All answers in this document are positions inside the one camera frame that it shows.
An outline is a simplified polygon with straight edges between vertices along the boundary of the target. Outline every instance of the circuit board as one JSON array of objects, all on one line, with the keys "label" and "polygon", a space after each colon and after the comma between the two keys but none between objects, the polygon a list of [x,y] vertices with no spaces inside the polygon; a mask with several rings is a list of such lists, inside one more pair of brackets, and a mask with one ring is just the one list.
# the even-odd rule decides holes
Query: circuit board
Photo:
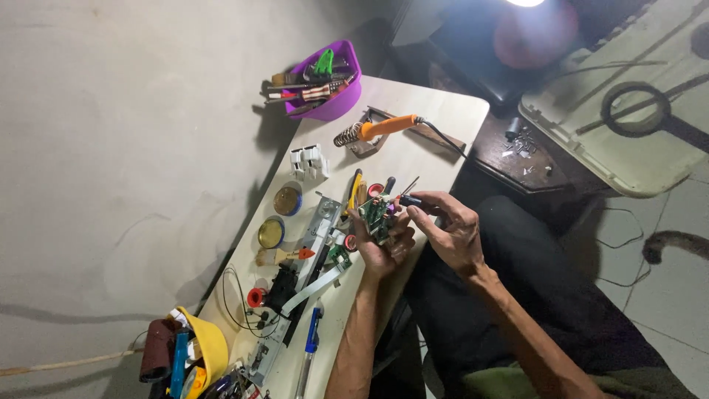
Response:
[{"label": "circuit board", "polygon": [[394,224],[393,205],[389,204],[389,195],[380,194],[357,208],[367,228],[367,233],[378,245],[389,240],[389,229]]},{"label": "circuit board", "polygon": [[328,252],[328,258],[335,263],[341,271],[345,271],[350,266],[352,266],[352,261],[350,260],[350,254],[347,252],[344,246],[334,245],[330,252]]}]

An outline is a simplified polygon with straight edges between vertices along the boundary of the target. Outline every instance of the magnifying glass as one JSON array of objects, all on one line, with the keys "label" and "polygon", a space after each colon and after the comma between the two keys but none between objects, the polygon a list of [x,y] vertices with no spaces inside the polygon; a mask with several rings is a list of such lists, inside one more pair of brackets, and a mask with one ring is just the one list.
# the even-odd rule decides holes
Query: magnifying glass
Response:
[{"label": "magnifying glass", "polygon": [[623,137],[666,131],[709,153],[709,134],[674,116],[669,98],[647,82],[625,82],[608,90],[601,103],[601,119]]}]

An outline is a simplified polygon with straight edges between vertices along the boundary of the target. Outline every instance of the orange soldering iron handle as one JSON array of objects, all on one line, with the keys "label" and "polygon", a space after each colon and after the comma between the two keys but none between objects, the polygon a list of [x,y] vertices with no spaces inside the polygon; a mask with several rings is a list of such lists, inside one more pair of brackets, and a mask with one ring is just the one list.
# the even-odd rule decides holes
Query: orange soldering iron handle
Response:
[{"label": "orange soldering iron handle", "polygon": [[397,131],[406,130],[416,126],[416,115],[400,116],[398,118],[391,118],[385,121],[379,122],[378,124],[373,124],[371,122],[364,122],[362,127],[359,128],[359,133],[357,137],[359,140],[370,141],[376,136],[382,134],[394,133]]}]

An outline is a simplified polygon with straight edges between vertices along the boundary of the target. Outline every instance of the hand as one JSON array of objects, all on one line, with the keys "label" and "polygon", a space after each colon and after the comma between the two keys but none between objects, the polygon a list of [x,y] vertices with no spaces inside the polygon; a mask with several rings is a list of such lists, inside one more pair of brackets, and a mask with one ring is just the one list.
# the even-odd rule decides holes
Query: hand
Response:
[{"label": "hand", "polygon": [[[401,205],[395,202],[396,210],[401,211]],[[393,244],[380,247],[374,242],[372,236],[367,233],[367,228],[364,222],[359,217],[359,214],[354,209],[348,209],[347,212],[352,217],[354,223],[354,235],[357,238],[357,250],[364,259],[366,272],[369,277],[372,277],[377,283],[384,277],[394,272],[397,266],[401,265],[403,260],[408,255],[408,252],[413,248],[415,241],[413,239],[413,227],[407,227],[409,222],[406,213],[400,214],[394,222],[392,230],[395,234],[390,236],[393,238]]]},{"label": "hand", "polygon": [[418,207],[406,207],[416,226],[428,236],[438,256],[461,278],[469,278],[487,269],[480,245],[478,214],[446,192],[420,191],[411,196],[438,206],[445,213],[445,229],[436,226]]}]

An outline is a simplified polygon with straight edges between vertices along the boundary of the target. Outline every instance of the white table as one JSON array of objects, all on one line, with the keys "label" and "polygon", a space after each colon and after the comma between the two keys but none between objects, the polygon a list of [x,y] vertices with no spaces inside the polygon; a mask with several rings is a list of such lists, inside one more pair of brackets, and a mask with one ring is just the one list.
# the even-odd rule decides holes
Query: white table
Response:
[{"label": "white table", "polygon": [[[363,170],[363,180],[366,180],[368,185],[375,182],[384,184],[389,176],[396,177],[396,184],[392,192],[394,194],[401,192],[417,176],[420,178],[414,188],[415,191],[450,191],[463,165],[463,158],[452,155],[448,150],[414,133],[408,131],[393,133],[378,153],[361,160],[356,158],[350,150],[335,147],[333,144],[335,135],[359,121],[367,109],[367,105],[397,116],[408,114],[423,116],[433,122],[443,133],[468,143],[466,153],[470,151],[471,144],[489,110],[489,105],[484,100],[462,94],[442,92],[369,76],[363,76],[361,82],[362,96],[347,114],[328,123],[304,119],[291,142],[290,148],[319,143],[323,153],[330,160],[331,171],[330,178],[325,181],[301,183],[303,188],[301,210],[293,217],[283,217],[286,226],[285,241],[297,241],[302,237],[320,199],[315,193],[316,190],[334,200],[344,202],[348,182],[357,168]],[[258,278],[266,278],[270,283],[278,270],[276,266],[258,268],[255,265],[254,257],[260,248],[257,231],[266,218],[276,215],[273,208],[273,198],[284,184],[293,180],[290,172],[289,155],[286,154],[229,261],[229,266],[236,269],[245,293],[254,287]],[[387,282],[380,296],[381,316],[378,322],[380,334],[423,249],[426,237],[417,230],[415,240],[416,246],[411,251],[403,270]],[[337,348],[340,345],[342,331],[345,328],[347,316],[362,277],[364,263],[359,254],[353,253],[351,259],[353,266],[340,279],[342,285],[338,288],[330,285],[320,292],[320,300],[325,307],[325,316],[320,321],[318,328],[320,346],[316,352],[308,381],[306,391],[308,399],[323,397]],[[254,349],[257,339],[249,331],[241,330],[236,326],[224,309],[223,295],[225,294],[231,314],[237,317],[237,320],[242,320],[241,299],[236,279],[230,273],[226,276],[225,293],[222,291],[222,282],[219,281],[207,299],[199,317],[216,324],[224,333],[230,350],[229,363],[232,364],[241,359],[246,364],[248,354]],[[293,335],[290,347],[283,346],[281,348],[276,363],[266,380],[264,390],[269,389],[274,399],[286,399],[294,396],[312,308],[317,296],[314,295],[309,301]]]}]

